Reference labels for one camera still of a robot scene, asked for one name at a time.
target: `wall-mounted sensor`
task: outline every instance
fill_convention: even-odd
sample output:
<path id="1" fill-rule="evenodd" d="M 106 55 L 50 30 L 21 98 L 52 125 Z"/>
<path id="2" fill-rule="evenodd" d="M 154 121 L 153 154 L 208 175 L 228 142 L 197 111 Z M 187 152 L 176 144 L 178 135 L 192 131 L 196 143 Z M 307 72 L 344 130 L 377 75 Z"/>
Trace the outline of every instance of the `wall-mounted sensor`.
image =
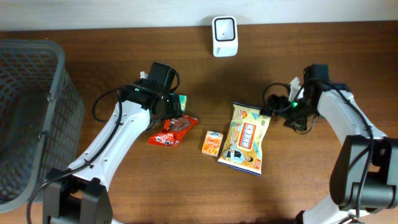
<path id="1" fill-rule="evenodd" d="M 233 16 L 218 16 L 211 22 L 213 30 L 213 55 L 230 57 L 238 52 L 238 30 Z"/>

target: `gray plastic basket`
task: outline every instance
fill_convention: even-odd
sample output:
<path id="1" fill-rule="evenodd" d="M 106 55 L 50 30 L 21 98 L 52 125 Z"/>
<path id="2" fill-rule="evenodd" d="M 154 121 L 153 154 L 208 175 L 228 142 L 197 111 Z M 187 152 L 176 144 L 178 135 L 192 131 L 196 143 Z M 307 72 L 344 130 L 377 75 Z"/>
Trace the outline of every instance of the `gray plastic basket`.
<path id="1" fill-rule="evenodd" d="M 64 64 L 52 41 L 0 40 L 0 213 L 76 157 L 84 106 Z"/>

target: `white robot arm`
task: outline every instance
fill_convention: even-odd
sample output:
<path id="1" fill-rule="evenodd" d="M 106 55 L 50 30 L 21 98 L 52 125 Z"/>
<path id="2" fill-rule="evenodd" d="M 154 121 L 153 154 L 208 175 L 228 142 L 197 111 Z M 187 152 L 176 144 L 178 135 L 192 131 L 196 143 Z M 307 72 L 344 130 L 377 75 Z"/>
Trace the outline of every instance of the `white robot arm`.
<path id="1" fill-rule="evenodd" d="M 177 86 L 171 88 L 174 77 L 177 77 Z M 155 62 L 144 78 L 113 90 L 118 91 L 119 102 L 99 135 L 68 170 L 52 169 L 47 175 L 48 181 L 42 185 L 44 224 L 119 223 L 113 219 L 108 197 L 112 177 L 129 148 L 151 122 L 182 116 L 179 96 L 172 94 L 179 84 L 179 75 L 174 69 Z M 81 198 L 73 196 L 78 190 L 83 193 Z"/>
<path id="2" fill-rule="evenodd" d="M 354 101 L 354 96 L 352 93 L 345 90 L 341 90 L 342 94 L 350 100 L 351 104 L 360 108 Z M 336 90 L 324 91 L 321 94 L 318 103 L 318 112 L 321 116 L 326 118 L 330 126 L 335 131 L 337 138 L 339 139 L 341 145 L 344 144 L 347 136 L 364 136 L 369 138 L 368 132 L 364 129 L 364 124 L 359 118 L 359 116 L 343 101 L 341 96 L 336 92 Z M 381 140 L 387 137 L 383 132 L 378 130 L 374 125 L 368 120 L 366 121 L 372 127 L 372 132 L 374 139 Z M 360 211 L 360 216 L 363 217 L 369 213 L 366 210 Z M 343 223 L 349 223 L 351 218 L 355 217 L 355 210 L 350 209 L 348 211 L 341 211 L 339 206 L 337 206 L 329 194 L 326 196 L 316 207 L 309 209 L 303 213 L 303 223 L 304 224 L 338 224 L 347 219 Z"/>
<path id="3" fill-rule="evenodd" d="M 273 84 L 286 87 L 290 97 L 268 97 L 261 113 L 285 118 L 284 126 L 303 131 L 301 134 L 308 133 L 309 115 L 323 116 L 343 147 L 330 178 L 330 194 L 313 209 L 300 212 L 296 223 L 359 223 L 361 216 L 396 207 L 397 140 L 374 127 L 345 84 L 330 82 L 327 65 L 307 67 L 304 84 L 298 84 L 297 78 L 290 86 Z M 379 172 L 368 172 L 370 163 L 379 166 Z"/>

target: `red packet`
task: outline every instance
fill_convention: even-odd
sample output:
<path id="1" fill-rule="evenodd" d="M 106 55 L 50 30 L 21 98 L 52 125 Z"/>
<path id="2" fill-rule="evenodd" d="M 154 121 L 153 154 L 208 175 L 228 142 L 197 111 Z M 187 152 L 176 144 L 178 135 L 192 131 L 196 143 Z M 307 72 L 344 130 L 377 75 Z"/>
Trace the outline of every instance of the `red packet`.
<path id="1" fill-rule="evenodd" d="M 181 118 L 168 119 L 164 123 L 163 130 L 151 136 L 148 144 L 156 146 L 176 146 L 178 145 L 184 135 L 196 125 L 198 120 L 183 115 Z"/>

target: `wooden table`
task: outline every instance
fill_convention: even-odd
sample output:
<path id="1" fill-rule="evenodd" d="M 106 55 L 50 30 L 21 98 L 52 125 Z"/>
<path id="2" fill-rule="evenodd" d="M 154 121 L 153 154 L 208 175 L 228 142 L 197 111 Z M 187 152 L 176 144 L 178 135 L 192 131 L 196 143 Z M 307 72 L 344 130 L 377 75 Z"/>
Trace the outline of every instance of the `wooden table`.
<path id="1" fill-rule="evenodd" d="M 227 133 L 234 101 L 261 106 L 273 82 L 302 78 L 312 63 L 327 63 L 330 77 L 352 89 L 368 118 L 398 137 L 398 22 L 350 22 L 239 26 L 238 54 L 212 55 L 210 27 L 3 32 L 1 38 L 50 39 L 67 55 L 66 69 L 85 102 L 79 154 L 103 127 L 91 116 L 100 94 L 131 83 L 153 61 L 181 75 L 178 93 L 188 96 L 187 114 L 199 123 L 178 147 L 147 145 L 142 134 L 113 177 L 114 217 L 125 223 L 288 223 L 329 191 L 340 144 L 329 124 L 317 121 L 308 135 L 273 118 L 262 142 L 262 177 L 233 170 L 201 153 L 208 130 Z M 282 89 L 272 89 L 283 93 Z M 109 117 L 109 97 L 99 115 Z M 41 204 L 32 209 L 40 223 Z M 398 210 L 363 218 L 396 223 Z M 25 206 L 0 214 L 2 223 L 23 223 Z"/>

